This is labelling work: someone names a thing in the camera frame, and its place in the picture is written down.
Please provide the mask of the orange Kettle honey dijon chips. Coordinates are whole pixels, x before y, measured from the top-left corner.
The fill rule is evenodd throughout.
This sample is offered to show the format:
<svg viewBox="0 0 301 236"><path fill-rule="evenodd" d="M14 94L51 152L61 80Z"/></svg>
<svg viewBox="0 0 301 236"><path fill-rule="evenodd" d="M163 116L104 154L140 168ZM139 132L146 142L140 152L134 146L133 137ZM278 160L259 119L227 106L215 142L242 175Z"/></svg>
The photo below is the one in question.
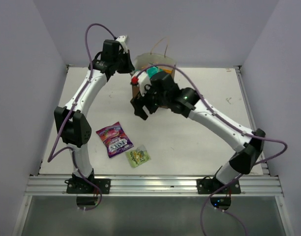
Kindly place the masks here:
<svg viewBox="0 0 301 236"><path fill-rule="evenodd" d="M171 75L173 75L175 73L175 69L173 69L173 68L163 68L162 70Z"/></svg>

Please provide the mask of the teal snack packet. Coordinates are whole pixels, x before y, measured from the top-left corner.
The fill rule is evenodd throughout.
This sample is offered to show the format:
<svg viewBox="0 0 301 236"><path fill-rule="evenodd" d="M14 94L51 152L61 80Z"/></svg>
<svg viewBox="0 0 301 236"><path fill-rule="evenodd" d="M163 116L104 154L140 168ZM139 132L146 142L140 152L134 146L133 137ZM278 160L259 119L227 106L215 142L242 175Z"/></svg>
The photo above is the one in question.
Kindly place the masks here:
<svg viewBox="0 0 301 236"><path fill-rule="evenodd" d="M152 66L146 70L146 73L149 78L151 78L153 75L157 74L158 72L163 71L161 68L157 66Z"/></svg>

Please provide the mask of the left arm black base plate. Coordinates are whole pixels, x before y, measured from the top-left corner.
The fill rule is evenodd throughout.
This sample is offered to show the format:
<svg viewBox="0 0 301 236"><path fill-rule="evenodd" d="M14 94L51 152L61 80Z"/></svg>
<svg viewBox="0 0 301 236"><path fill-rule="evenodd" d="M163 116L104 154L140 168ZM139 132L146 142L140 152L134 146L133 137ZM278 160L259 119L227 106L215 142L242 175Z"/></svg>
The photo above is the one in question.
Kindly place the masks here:
<svg viewBox="0 0 301 236"><path fill-rule="evenodd" d="M109 178L95 178L91 180L92 184L85 182L82 178L67 179L64 181L67 184L67 194L109 194L111 180Z"/></svg>

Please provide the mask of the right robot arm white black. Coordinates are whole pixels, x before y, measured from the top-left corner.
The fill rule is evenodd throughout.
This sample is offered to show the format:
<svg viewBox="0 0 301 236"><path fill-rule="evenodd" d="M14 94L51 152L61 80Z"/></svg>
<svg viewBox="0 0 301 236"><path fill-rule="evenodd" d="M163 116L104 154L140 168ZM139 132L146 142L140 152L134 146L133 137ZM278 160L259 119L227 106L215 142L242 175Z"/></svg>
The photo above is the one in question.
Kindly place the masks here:
<svg viewBox="0 0 301 236"><path fill-rule="evenodd" d="M146 72L136 72L131 84L139 89L130 103L134 114L143 120L159 107L166 107L175 114L189 118L223 139L233 150L234 155L215 173L212 181L214 191L225 192L230 182L240 174L247 175L257 162L264 147L265 132L261 129L246 128L229 118L219 119L221 113L208 102L202 102L197 91L192 88L179 88L172 76L160 71L149 77Z"/></svg>

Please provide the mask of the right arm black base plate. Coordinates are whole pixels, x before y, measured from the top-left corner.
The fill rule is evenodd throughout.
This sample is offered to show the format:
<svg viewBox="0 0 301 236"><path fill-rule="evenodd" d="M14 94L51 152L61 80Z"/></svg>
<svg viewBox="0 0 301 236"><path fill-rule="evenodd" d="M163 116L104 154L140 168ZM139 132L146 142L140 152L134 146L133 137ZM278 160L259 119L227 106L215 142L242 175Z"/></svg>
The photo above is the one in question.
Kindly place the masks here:
<svg viewBox="0 0 301 236"><path fill-rule="evenodd" d="M213 177L203 177L196 179L196 187L198 194L211 194L223 187L224 184ZM241 187L239 181L235 181L231 185L223 188L218 194L240 194Z"/></svg>

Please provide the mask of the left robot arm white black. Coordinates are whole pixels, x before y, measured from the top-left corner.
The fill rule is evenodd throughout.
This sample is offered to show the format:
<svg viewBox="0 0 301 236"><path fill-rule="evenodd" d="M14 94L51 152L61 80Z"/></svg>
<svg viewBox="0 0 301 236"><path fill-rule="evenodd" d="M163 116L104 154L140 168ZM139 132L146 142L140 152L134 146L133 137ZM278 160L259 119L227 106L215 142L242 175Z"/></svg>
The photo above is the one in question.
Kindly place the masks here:
<svg viewBox="0 0 301 236"><path fill-rule="evenodd" d="M89 58L89 70L74 96L54 111L57 139L65 143L73 163L68 184L79 187L84 193L92 192L95 187L94 170L88 153L92 129L87 114L98 92L115 73L128 74L134 70L127 44L126 35L105 40L102 51Z"/></svg>

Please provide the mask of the brown paper bag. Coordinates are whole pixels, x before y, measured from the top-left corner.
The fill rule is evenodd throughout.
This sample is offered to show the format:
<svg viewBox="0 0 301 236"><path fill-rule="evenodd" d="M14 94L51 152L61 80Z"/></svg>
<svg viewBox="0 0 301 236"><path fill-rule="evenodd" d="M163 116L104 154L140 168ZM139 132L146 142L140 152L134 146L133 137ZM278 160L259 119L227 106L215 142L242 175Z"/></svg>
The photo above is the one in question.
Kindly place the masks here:
<svg viewBox="0 0 301 236"><path fill-rule="evenodd" d="M132 75L138 72L138 77L142 74L142 72L146 72L146 70L152 66L157 66L161 69L175 69L177 62L174 59L167 56L167 49L165 49L164 53L162 54L154 53L153 50L151 50L148 53L143 53L136 57L133 64L135 66L135 71L132 73ZM168 91L171 92L175 97L176 94L179 92L179 87L176 85L174 77L175 73L171 75L165 71L158 72L150 78L151 85L146 86L146 89L147 91L155 92ZM141 94L138 93L136 97L141 98Z"/></svg>

